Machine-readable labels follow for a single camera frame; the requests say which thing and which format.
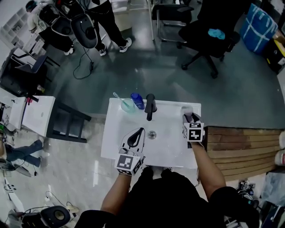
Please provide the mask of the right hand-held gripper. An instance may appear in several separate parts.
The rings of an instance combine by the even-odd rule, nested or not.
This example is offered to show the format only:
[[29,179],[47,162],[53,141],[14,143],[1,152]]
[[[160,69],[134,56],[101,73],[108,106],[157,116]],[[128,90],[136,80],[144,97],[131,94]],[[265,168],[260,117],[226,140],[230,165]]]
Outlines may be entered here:
[[191,143],[197,143],[201,146],[205,131],[204,123],[201,122],[200,116],[196,113],[191,114],[191,123],[189,123],[188,116],[186,114],[182,115],[183,117],[183,136],[187,141],[187,147],[192,148]]

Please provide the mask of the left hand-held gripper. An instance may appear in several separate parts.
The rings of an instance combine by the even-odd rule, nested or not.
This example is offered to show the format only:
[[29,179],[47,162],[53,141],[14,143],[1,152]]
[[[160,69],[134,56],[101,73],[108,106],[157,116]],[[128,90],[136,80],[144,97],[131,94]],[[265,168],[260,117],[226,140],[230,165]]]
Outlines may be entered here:
[[137,128],[126,134],[115,160],[119,174],[134,176],[145,159],[143,154],[145,129]]

